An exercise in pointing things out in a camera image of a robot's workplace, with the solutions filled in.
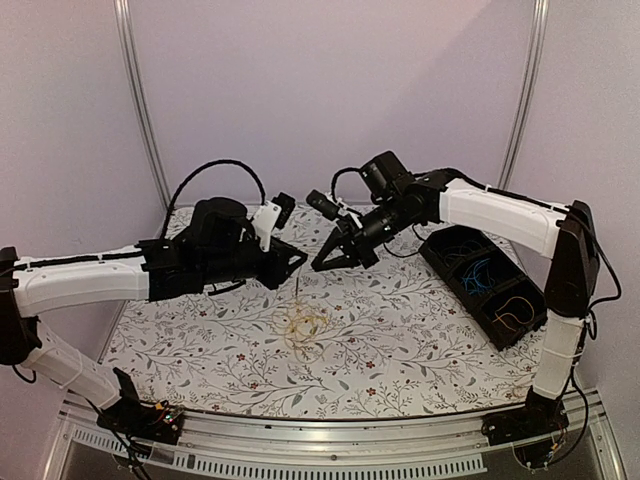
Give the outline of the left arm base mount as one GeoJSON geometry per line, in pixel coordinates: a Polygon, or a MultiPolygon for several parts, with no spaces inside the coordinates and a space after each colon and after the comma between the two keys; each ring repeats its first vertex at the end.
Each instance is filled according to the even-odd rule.
{"type": "Polygon", "coordinates": [[[113,369],[119,381],[118,401],[100,409],[97,425],[116,433],[154,442],[176,445],[184,424],[185,409],[162,400],[154,405],[144,404],[130,376],[119,368],[113,369]]]}

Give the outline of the floral patterned table mat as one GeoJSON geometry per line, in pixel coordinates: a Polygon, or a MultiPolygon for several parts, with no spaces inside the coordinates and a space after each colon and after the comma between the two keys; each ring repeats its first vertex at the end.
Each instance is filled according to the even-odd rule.
{"type": "Polygon", "coordinates": [[[433,415],[521,402],[544,335],[492,346],[404,231],[370,269],[300,267],[214,296],[132,302],[103,355],[141,398],[311,419],[433,415]]]}

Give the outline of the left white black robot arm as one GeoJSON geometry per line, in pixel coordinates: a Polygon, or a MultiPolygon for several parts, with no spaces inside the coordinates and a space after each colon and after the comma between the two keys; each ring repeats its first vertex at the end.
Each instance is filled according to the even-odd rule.
{"type": "Polygon", "coordinates": [[[295,201],[281,193],[254,214],[240,202],[214,197],[198,202],[189,224],[172,238],[77,257],[18,258],[1,250],[1,362],[21,365],[70,389],[128,434],[148,426],[148,412],[130,377],[97,364],[39,325],[40,314],[106,301],[157,302],[231,291],[255,279],[270,290],[282,285],[307,259],[274,237],[295,201]]]}

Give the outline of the left aluminium frame post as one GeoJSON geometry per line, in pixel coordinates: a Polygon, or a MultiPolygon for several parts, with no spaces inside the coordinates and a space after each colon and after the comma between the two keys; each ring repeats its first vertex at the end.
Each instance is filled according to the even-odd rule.
{"type": "Polygon", "coordinates": [[[161,205],[164,210],[167,210],[171,200],[171,193],[164,167],[161,162],[144,89],[130,5],[127,0],[115,0],[113,4],[125,72],[143,148],[161,205]]]}

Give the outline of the aluminium frame post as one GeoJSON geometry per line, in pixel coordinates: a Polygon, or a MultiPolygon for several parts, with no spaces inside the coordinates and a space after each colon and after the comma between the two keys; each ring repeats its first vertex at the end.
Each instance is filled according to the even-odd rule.
{"type": "Polygon", "coordinates": [[[161,162],[144,89],[130,5],[127,0],[115,0],[113,4],[125,72],[143,148],[161,205],[164,210],[167,210],[171,200],[171,193],[164,167],[161,162]]]}
{"type": "Polygon", "coordinates": [[[548,0],[536,0],[534,2],[531,31],[519,100],[498,180],[498,187],[500,189],[507,189],[509,187],[515,171],[542,61],[549,4],[550,2],[548,0]]]}

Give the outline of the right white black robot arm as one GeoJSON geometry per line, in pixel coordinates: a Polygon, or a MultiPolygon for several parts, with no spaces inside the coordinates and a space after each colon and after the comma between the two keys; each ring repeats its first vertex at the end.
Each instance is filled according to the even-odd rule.
{"type": "Polygon", "coordinates": [[[585,319],[595,291],[603,255],[588,205],[545,203],[500,191],[442,168],[415,175],[391,151],[359,168],[376,207],[358,216],[324,194],[312,191],[307,202],[335,227],[314,258],[315,271],[363,267],[379,260],[377,247],[416,225],[446,222],[498,235],[551,261],[544,297],[547,330],[532,392],[538,396],[517,415],[517,427],[537,436],[552,424],[550,400],[563,394],[578,361],[585,319]]]}

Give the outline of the black three-compartment tray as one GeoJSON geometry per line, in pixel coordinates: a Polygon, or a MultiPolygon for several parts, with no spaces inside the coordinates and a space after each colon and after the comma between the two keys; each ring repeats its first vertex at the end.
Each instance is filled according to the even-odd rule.
{"type": "Polygon", "coordinates": [[[483,232],[451,226],[431,233],[420,255],[498,351],[547,322],[542,291],[483,232]]]}

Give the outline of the aluminium front rail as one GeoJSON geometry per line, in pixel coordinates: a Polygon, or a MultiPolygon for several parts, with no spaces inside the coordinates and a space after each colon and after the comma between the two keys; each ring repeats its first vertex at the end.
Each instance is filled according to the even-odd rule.
{"type": "Polygon", "coordinates": [[[629,479],[607,411],[594,389],[571,392],[553,465],[528,452],[544,438],[491,444],[484,411],[367,420],[251,418],[199,411],[174,445],[147,443],[140,470],[78,396],[60,409],[47,479],[629,479]]]}

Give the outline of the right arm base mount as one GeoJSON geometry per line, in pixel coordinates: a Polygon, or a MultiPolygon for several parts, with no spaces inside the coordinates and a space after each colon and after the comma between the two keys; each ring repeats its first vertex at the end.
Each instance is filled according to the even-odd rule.
{"type": "Polygon", "coordinates": [[[534,470],[551,463],[564,444],[568,426],[562,403],[534,405],[483,416],[481,433],[491,446],[510,444],[516,461],[534,470]]]}

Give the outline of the right aluminium frame post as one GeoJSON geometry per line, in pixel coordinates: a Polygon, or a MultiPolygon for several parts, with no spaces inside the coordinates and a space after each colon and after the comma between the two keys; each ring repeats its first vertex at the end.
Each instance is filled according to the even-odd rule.
{"type": "Polygon", "coordinates": [[[509,187],[515,171],[542,61],[549,4],[550,2],[548,0],[536,0],[534,2],[531,31],[519,100],[498,180],[498,187],[500,189],[507,189],[509,187]]]}

